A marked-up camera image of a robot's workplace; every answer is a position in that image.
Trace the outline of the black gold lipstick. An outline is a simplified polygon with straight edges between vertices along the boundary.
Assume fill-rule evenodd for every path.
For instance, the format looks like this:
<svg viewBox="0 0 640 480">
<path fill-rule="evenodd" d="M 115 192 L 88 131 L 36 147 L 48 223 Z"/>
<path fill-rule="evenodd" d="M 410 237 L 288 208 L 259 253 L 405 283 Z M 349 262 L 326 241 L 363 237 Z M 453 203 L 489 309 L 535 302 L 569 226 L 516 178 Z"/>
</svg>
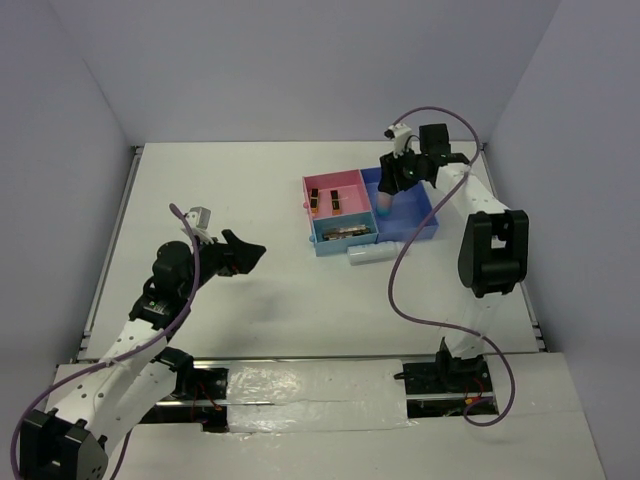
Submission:
<svg viewBox="0 0 640 480">
<path fill-rule="evenodd" d="M 319 210 L 319 189 L 318 188 L 313 188 L 309 192 L 308 206 L 309 206 L 309 211 L 311 215 L 315 217 L 318 214 L 318 210 Z"/>
<path fill-rule="evenodd" d="M 330 191 L 330 200 L 331 200 L 331 214 L 333 216 L 338 216 L 342 214 L 342 200 L 340 196 L 340 192 L 338 190 Z"/>
</svg>

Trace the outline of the white pastel bottle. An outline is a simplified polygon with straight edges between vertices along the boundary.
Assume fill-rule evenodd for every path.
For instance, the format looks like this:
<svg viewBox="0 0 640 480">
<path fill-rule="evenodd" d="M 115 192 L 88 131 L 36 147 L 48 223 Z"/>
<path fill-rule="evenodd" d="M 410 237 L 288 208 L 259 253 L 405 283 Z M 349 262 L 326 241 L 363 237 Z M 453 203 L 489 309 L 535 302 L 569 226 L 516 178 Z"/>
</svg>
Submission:
<svg viewBox="0 0 640 480">
<path fill-rule="evenodd" d="M 376 195 L 376 212 L 379 217 L 388 216 L 391 213 L 393 196 L 382 191 Z"/>
</svg>

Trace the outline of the long brown eyeshadow palette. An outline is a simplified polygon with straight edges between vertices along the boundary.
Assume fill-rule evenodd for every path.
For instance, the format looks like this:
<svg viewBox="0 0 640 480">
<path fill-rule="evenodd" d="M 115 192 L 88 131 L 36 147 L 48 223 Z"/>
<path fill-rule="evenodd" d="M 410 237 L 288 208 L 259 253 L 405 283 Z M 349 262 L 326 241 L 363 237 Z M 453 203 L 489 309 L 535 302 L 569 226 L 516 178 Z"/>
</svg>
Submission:
<svg viewBox="0 0 640 480">
<path fill-rule="evenodd" d="M 371 229 L 366 225 L 354 225 L 348 227 L 336 227 L 327 229 L 322 233 L 324 241 L 340 240 L 357 236 L 368 235 Z"/>
</svg>

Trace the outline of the white spray bottle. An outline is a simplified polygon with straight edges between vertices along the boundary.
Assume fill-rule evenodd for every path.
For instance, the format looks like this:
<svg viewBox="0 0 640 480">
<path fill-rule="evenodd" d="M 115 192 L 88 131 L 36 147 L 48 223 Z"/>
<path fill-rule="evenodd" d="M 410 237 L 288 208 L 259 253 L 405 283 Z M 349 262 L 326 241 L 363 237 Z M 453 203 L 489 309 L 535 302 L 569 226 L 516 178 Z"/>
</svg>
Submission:
<svg viewBox="0 0 640 480">
<path fill-rule="evenodd" d="M 384 262 L 395 259 L 403 244 L 395 241 L 354 245 L 347 248 L 347 259 L 351 266 Z"/>
</svg>

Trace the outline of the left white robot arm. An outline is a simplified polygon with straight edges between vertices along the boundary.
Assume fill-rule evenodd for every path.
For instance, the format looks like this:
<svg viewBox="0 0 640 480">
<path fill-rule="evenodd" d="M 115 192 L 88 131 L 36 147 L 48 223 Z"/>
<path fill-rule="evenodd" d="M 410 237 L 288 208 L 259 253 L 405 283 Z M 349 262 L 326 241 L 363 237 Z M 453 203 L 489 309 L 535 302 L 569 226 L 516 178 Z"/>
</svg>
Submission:
<svg viewBox="0 0 640 480">
<path fill-rule="evenodd" d="M 17 479 L 101 479 L 112 452 L 160 399 L 195 389 L 193 358 L 169 343 L 187 319 L 197 290 L 215 276 L 246 275 L 266 249 L 240 240 L 171 241 L 157 251 L 151 277 L 103 358 L 50 386 L 74 389 L 47 410 L 36 403 L 11 440 Z"/>
</svg>

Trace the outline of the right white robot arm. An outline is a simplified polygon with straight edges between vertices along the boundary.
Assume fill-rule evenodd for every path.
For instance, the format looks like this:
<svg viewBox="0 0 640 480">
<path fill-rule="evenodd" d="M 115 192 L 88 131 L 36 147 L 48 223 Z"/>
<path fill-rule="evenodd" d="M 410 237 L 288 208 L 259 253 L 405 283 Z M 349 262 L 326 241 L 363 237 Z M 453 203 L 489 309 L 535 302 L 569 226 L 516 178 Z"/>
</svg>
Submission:
<svg viewBox="0 0 640 480">
<path fill-rule="evenodd" d="M 403 123 L 390 126 L 385 136 L 393 148 L 380 158 L 376 212 L 388 215 L 395 195 L 425 182 L 443 193 L 465 221 L 457 271 L 470 297 L 447 343 L 456 355 L 475 357 L 484 349 L 480 336 L 502 298 L 526 276 L 529 218 L 497 200 L 472 172 L 467 156 L 451 150 L 446 125 L 422 126 L 418 150 L 411 145 L 412 129 Z"/>
</svg>

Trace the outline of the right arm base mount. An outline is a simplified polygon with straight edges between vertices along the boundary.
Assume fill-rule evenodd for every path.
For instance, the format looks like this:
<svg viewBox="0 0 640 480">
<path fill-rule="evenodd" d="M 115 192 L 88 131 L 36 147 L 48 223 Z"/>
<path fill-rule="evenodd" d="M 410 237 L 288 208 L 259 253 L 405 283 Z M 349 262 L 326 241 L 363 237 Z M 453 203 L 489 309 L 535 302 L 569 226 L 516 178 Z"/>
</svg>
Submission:
<svg viewBox="0 0 640 480">
<path fill-rule="evenodd" d="M 432 360 L 408 362 L 394 375 L 404 384 L 410 419 L 496 415 L 493 385 L 482 355 L 462 359 L 451 354 L 444 338 Z"/>
</svg>

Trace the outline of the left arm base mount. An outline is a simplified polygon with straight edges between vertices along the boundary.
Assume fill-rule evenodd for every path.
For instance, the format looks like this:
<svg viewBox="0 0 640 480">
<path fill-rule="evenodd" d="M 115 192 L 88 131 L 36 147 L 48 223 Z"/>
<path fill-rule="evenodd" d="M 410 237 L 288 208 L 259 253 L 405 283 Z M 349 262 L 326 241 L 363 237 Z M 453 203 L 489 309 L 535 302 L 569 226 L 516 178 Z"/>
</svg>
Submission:
<svg viewBox="0 0 640 480">
<path fill-rule="evenodd" d="M 178 389 L 157 402 L 140 423 L 190 424 L 205 433 L 228 432 L 227 385 L 227 368 L 194 368 Z"/>
</svg>

